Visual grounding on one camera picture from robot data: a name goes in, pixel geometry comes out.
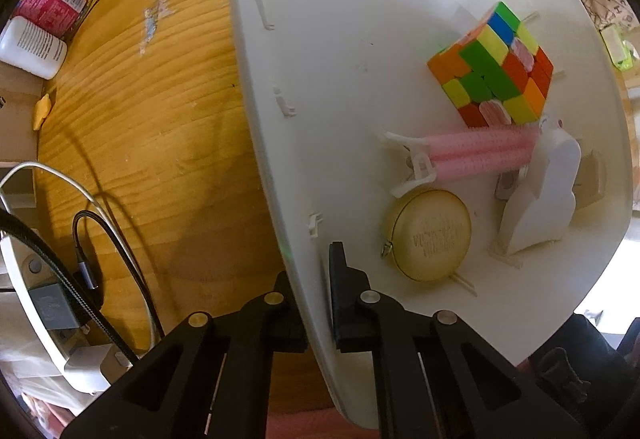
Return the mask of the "colourful puzzle cube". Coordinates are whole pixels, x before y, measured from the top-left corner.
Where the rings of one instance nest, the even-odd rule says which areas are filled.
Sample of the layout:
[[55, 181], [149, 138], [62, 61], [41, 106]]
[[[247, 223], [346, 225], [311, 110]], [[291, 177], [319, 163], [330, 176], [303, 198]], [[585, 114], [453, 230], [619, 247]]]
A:
[[532, 125], [544, 113], [554, 72], [547, 52], [502, 1], [426, 66], [469, 128]]

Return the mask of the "white plastic storage bin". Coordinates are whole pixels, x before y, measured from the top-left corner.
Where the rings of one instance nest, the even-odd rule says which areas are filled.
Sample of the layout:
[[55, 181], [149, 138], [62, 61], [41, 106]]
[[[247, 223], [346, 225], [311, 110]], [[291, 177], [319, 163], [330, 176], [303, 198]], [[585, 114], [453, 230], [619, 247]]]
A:
[[[472, 242], [461, 282], [411, 281], [381, 255], [393, 187], [409, 176], [385, 133], [427, 136], [463, 121], [427, 60], [496, 3], [521, 17], [554, 66], [546, 113], [605, 169], [603, 197], [556, 243], [508, 265], [489, 254], [501, 218], [490, 174], [454, 182]], [[579, 0], [232, 0], [242, 91], [288, 277], [330, 395], [373, 428], [372, 361], [332, 336], [328, 251], [334, 241], [371, 286], [406, 309], [456, 312], [512, 363], [547, 340], [605, 270], [631, 217], [627, 124], [610, 59]]]

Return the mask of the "white power strip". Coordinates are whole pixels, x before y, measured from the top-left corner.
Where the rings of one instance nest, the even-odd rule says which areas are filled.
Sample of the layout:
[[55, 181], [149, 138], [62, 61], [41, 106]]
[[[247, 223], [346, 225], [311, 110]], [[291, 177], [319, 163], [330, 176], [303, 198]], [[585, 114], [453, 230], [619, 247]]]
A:
[[36, 255], [13, 237], [2, 237], [1, 255], [12, 287], [30, 326], [55, 368], [81, 393], [103, 393], [128, 371], [118, 359], [115, 345], [73, 345], [65, 349], [46, 329], [28, 292], [22, 266]]

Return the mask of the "yellow small scrap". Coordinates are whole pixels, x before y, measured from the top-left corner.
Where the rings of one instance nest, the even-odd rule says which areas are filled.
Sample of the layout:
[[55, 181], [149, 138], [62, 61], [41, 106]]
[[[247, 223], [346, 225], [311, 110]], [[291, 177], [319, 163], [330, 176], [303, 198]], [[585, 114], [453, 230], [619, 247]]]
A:
[[46, 93], [36, 102], [32, 110], [32, 130], [39, 131], [41, 129], [43, 121], [51, 112], [51, 108], [51, 97], [49, 93]]

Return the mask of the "grey charger block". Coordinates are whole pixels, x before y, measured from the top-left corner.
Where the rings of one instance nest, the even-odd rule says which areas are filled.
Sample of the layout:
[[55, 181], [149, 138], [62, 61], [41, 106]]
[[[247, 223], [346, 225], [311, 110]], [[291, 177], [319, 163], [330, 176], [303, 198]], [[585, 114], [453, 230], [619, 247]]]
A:
[[67, 297], [66, 289], [60, 283], [41, 285], [28, 291], [44, 327], [48, 331], [79, 329], [86, 319]]

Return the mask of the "pink hair roller clip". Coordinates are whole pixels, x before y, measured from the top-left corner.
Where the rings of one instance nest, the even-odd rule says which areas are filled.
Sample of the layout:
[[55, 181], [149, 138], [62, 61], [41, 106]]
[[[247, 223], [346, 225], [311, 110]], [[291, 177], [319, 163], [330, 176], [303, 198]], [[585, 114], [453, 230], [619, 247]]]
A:
[[383, 140], [409, 153], [412, 175], [393, 186], [401, 198], [415, 188], [451, 182], [484, 173], [520, 170], [528, 165], [541, 136], [537, 125], [505, 125], [411, 138], [386, 132]]

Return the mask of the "white foam shaped block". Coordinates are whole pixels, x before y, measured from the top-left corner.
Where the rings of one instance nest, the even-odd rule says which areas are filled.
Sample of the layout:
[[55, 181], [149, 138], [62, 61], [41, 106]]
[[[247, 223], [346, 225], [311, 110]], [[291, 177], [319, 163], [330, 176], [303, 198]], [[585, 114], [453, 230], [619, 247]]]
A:
[[526, 175], [506, 202], [498, 232], [504, 255], [561, 240], [576, 209], [582, 150], [562, 128], [541, 133]]

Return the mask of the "red snack packet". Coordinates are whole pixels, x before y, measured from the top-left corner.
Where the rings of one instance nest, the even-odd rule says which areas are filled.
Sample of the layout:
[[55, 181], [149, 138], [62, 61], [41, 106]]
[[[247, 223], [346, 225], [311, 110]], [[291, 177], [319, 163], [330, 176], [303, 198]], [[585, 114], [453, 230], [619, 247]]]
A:
[[79, 22], [91, 0], [20, 0], [12, 16], [21, 16], [51, 35], [64, 38]]

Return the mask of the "beige makeup sponge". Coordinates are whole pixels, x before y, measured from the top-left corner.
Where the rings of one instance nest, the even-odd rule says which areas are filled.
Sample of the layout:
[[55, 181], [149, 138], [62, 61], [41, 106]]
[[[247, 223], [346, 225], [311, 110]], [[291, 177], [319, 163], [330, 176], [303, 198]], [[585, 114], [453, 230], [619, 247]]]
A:
[[598, 203], [604, 197], [606, 185], [605, 165], [600, 154], [591, 151], [582, 156], [573, 186], [576, 209]]

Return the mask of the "gold round compact tin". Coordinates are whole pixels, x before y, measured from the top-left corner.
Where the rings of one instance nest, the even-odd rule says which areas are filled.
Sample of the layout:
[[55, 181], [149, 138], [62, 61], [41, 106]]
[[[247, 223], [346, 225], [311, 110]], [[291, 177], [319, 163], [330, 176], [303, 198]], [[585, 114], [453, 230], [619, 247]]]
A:
[[397, 199], [383, 225], [381, 257], [416, 282], [455, 274], [471, 246], [469, 209], [454, 193], [417, 188]]

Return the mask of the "green tissue pack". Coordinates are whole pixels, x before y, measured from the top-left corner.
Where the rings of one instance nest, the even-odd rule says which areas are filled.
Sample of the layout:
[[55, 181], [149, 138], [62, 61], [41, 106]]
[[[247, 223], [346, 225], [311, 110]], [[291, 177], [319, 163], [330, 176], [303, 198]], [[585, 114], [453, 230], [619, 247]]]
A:
[[621, 72], [632, 69], [634, 62], [639, 60], [639, 52], [630, 41], [623, 40], [618, 26], [609, 24], [600, 30], [600, 36], [613, 65]]

